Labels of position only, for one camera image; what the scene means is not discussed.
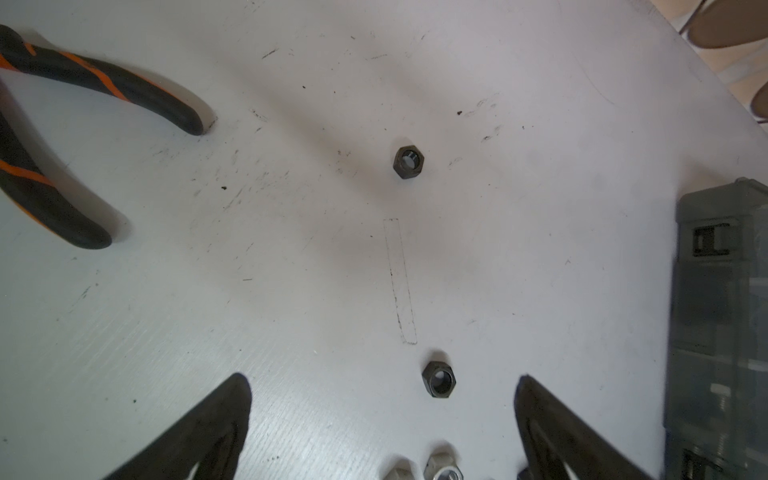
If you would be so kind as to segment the grey compartment organizer box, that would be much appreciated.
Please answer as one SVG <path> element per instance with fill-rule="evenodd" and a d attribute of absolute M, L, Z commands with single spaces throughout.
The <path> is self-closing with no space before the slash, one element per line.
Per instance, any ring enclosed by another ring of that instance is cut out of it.
<path fill-rule="evenodd" d="M 663 425 L 666 479 L 767 476 L 767 187 L 689 193 L 678 227 Z"/>

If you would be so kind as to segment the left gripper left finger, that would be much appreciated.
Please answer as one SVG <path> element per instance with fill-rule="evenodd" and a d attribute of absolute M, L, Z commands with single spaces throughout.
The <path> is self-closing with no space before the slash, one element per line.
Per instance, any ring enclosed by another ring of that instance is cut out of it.
<path fill-rule="evenodd" d="M 234 373 L 109 479 L 232 479 L 248 432 L 252 392 Z"/>

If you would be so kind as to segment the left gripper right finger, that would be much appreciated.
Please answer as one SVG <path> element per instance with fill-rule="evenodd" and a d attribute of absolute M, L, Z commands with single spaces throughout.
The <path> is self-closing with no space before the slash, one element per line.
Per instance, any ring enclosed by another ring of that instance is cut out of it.
<path fill-rule="evenodd" d="M 530 375 L 519 379 L 514 410 L 527 458 L 520 479 L 649 477 Z"/>

